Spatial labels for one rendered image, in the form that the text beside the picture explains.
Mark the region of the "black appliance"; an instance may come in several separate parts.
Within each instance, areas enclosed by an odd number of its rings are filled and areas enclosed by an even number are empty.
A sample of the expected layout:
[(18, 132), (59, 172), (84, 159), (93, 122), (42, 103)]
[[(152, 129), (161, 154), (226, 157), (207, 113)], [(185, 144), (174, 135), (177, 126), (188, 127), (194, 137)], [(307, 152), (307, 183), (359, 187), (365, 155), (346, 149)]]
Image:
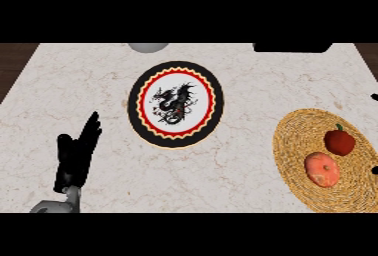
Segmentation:
[(290, 53), (324, 53), (331, 43), (254, 43), (254, 50), (257, 52), (290, 52)]

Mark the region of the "grey round object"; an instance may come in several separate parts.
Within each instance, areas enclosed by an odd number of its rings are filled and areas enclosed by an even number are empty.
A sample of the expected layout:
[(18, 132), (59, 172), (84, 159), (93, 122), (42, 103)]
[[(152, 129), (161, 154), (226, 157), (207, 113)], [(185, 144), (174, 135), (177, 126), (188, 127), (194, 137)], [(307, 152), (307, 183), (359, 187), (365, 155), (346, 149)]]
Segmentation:
[(130, 48), (139, 53), (155, 53), (161, 51), (169, 44), (167, 43), (130, 43)]

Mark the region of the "dragon print plate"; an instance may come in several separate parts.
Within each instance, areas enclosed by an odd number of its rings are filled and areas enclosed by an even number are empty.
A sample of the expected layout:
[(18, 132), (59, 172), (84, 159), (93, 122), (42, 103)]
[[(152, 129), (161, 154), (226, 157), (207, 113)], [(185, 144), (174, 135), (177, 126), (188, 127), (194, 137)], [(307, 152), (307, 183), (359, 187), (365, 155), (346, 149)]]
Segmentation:
[(169, 61), (143, 72), (132, 87), (127, 112), (133, 130), (154, 146), (186, 148), (214, 132), (223, 106), (213, 73), (197, 63)]

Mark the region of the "red bell pepper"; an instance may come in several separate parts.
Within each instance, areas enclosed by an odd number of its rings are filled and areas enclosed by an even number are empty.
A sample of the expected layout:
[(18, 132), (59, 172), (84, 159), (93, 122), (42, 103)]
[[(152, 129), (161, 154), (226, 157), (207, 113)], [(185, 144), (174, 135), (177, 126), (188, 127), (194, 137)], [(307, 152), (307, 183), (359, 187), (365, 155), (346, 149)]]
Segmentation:
[(327, 150), (338, 155), (346, 156), (352, 153), (356, 146), (355, 137), (344, 131), (340, 124), (335, 124), (337, 129), (325, 133), (324, 143)]

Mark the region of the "round woven straw placemat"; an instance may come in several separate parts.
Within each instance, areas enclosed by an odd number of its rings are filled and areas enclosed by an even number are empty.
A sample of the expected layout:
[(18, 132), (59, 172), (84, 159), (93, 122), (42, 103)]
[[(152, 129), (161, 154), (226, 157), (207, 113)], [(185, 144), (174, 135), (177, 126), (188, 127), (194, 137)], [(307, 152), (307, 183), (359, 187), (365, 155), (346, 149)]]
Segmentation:
[[(325, 147), (328, 131), (341, 125), (356, 140), (352, 153), (332, 154)], [(358, 128), (334, 113), (309, 108), (288, 113), (273, 135), (273, 155), (278, 170), (291, 192), (315, 212), (378, 212), (378, 152)], [(310, 153), (325, 153), (337, 162), (341, 177), (330, 187), (319, 187), (309, 179), (304, 159)]]

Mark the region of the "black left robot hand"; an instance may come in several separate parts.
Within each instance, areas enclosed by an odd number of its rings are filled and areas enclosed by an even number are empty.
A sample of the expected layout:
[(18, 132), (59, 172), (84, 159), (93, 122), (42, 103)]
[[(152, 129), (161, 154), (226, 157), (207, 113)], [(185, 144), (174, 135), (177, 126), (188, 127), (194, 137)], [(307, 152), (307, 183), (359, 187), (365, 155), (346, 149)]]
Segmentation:
[(71, 186), (81, 188), (89, 175), (92, 155), (102, 134), (99, 113), (93, 112), (80, 137), (74, 139), (68, 134), (58, 136), (58, 171), (53, 191), (64, 193)]

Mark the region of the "pink round fruit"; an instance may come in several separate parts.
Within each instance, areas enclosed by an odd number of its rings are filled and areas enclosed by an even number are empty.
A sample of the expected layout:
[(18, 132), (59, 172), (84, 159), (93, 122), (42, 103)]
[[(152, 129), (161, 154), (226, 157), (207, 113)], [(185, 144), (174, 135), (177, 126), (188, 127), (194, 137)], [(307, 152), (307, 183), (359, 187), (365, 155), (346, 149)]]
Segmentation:
[(332, 187), (340, 180), (340, 167), (335, 160), (322, 152), (306, 156), (304, 169), (309, 179), (324, 188)]

